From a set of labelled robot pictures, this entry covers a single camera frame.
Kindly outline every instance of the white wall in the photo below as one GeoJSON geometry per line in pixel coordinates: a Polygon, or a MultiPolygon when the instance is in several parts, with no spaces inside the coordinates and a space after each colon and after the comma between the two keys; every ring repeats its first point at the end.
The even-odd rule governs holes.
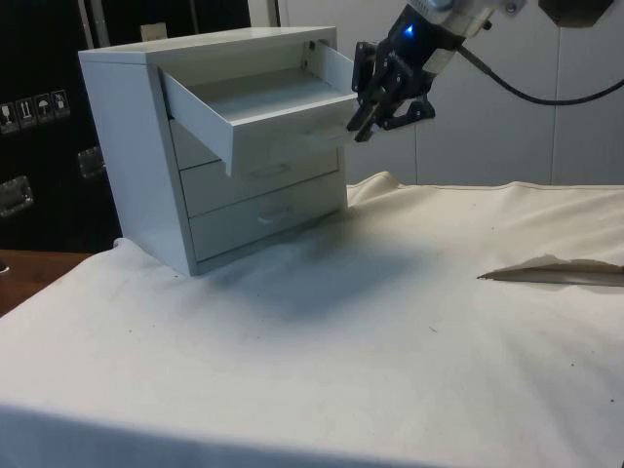
{"type": "MultiPolygon", "coordinates": [[[[530,94],[593,93],[624,77],[624,0],[616,2],[593,29],[559,30],[532,0],[516,19],[494,16],[494,29],[467,47],[530,94]]],[[[405,4],[280,2],[284,25],[336,25],[339,48],[350,57],[357,41],[382,39],[405,4]]],[[[388,170],[406,183],[624,183],[624,91],[579,107],[540,107],[509,95],[457,57],[430,100],[438,111],[434,121],[351,145],[349,181],[388,170]]]]}

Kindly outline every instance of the drawer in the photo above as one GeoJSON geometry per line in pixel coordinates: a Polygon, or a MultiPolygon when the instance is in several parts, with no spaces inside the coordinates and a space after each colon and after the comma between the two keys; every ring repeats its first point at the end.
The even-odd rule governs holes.
{"type": "Polygon", "coordinates": [[[170,121],[177,166],[183,170],[218,161],[208,147],[175,120],[170,121]]]}
{"type": "Polygon", "coordinates": [[[312,41],[239,53],[228,59],[246,69],[231,77],[220,59],[203,58],[192,75],[167,67],[161,75],[171,117],[229,176],[336,150],[352,138],[353,63],[331,47],[312,41]]]}
{"type": "Polygon", "coordinates": [[[197,261],[344,207],[344,175],[333,173],[190,220],[197,261]]]}
{"type": "Polygon", "coordinates": [[[237,177],[229,177],[221,162],[182,171],[180,176],[188,215],[194,217],[337,170],[337,153],[330,152],[237,177]]]}

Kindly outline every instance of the black cable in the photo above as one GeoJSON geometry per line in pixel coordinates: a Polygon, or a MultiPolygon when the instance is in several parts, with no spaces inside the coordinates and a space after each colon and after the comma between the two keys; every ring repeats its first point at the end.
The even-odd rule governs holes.
{"type": "Polygon", "coordinates": [[[518,98],[527,100],[528,102],[532,102],[533,104],[551,105],[551,106],[585,104],[593,100],[604,98],[605,96],[608,96],[611,93],[615,93],[617,90],[624,87],[624,80],[621,80],[618,83],[611,86],[610,88],[607,88],[606,90],[602,90],[599,93],[595,93],[590,96],[580,97],[578,99],[566,99],[566,100],[540,99],[539,97],[529,96],[523,93],[522,91],[518,90],[517,88],[514,88],[513,86],[511,86],[509,83],[503,80],[500,76],[498,76],[491,68],[489,68],[480,58],[475,56],[472,52],[470,52],[465,47],[459,46],[459,49],[457,49],[457,51],[470,63],[472,63],[481,71],[483,71],[485,75],[487,75],[496,83],[498,83],[500,86],[502,86],[505,90],[516,95],[518,98]]]}

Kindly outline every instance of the cabinet top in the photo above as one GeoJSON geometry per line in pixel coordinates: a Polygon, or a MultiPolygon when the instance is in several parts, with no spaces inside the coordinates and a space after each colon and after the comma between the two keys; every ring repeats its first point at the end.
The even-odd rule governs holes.
{"type": "Polygon", "coordinates": [[[335,42],[335,27],[249,27],[80,52],[81,61],[164,64],[311,40],[335,42]]]}

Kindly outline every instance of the white table cloth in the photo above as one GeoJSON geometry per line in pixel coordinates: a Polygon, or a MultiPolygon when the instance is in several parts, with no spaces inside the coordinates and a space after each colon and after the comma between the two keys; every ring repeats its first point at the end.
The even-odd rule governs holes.
{"type": "Polygon", "coordinates": [[[476,278],[624,264],[624,189],[349,195],[197,279],[122,240],[1,319],[0,467],[619,468],[624,290],[476,278]]]}

